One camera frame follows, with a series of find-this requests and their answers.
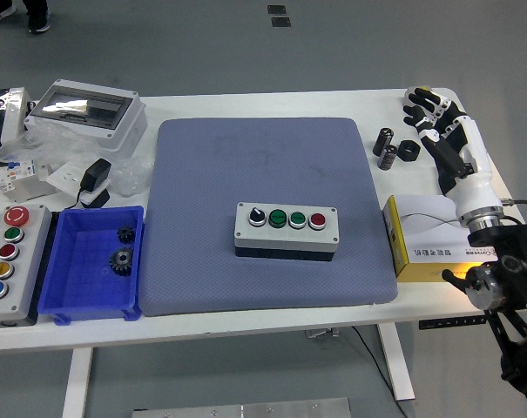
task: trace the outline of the control box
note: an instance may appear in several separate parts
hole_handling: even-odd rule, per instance
[[[33,136],[68,135],[98,146],[112,159],[129,158],[147,128],[136,91],[56,80],[24,120]]]
[[[334,207],[239,203],[234,228],[239,257],[330,261],[339,245]]]
[[[43,206],[12,206],[0,219],[0,327],[34,325],[35,282],[51,224]]]

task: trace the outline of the black power adapter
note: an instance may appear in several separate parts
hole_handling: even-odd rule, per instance
[[[79,202],[81,192],[93,192],[97,187],[99,187],[108,177],[110,169],[111,164],[104,158],[99,158],[89,168],[87,168],[83,177],[81,178],[81,183],[79,184],[79,193],[76,202],[72,206],[66,207],[66,209],[72,209],[72,207],[74,207]],[[89,205],[83,203],[83,207],[102,207],[109,198],[110,194],[104,189]]]
[[[111,164],[108,161],[99,158],[93,165],[85,170],[79,189],[82,191],[85,190],[86,192],[92,192],[95,190],[106,180],[110,168]]]

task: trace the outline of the yellow button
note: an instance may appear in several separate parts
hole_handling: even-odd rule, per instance
[[[5,261],[0,262],[0,280],[6,280],[13,274],[13,265]]]

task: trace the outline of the plastic bag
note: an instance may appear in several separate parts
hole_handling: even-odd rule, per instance
[[[111,190],[126,198],[145,191],[151,184],[152,168],[151,161],[139,156],[113,162]]]
[[[36,123],[37,127],[26,131],[21,138],[2,144],[0,161],[38,160],[56,167],[69,161],[87,162],[98,157],[109,158],[94,141],[77,135],[61,124],[46,118],[38,118]]]

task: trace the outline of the plastic gear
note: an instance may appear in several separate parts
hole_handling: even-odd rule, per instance
[[[119,276],[129,276],[132,274],[132,259],[132,248],[119,248],[110,256],[110,267]]]
[[[120,242],[123,244],[129,244],[135,239],[135,231],[133,231],[131,226],[122,226],[118,229],[116,234],[118,235]]]

